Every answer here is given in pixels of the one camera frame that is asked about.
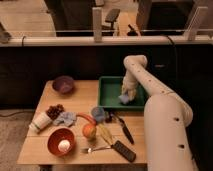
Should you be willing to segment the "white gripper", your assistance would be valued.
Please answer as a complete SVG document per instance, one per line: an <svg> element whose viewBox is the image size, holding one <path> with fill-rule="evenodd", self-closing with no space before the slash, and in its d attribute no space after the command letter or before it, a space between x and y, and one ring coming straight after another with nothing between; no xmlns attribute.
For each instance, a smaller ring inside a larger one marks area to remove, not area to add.
<svg viewBox="0 0 213 171"><path fill-rule="evenodd" d="M138 82L135 78L125 76L123 78L121 94L127 94L130 101L133 101L137 95Z"/></svg>

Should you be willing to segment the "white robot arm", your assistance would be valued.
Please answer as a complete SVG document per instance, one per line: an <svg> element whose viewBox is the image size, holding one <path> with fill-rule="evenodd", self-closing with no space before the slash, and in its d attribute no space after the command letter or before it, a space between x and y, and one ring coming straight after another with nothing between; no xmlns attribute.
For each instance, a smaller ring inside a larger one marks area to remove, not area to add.
<svg viewBox="0 0 213 171"><path fill-rule="evenodd" d="M132 101L141 84L149 96L144 106L148 171L199 171L186 134L193 119L191 107L146 70L144 55L129 55L123 63L122 93Z"/></svg>

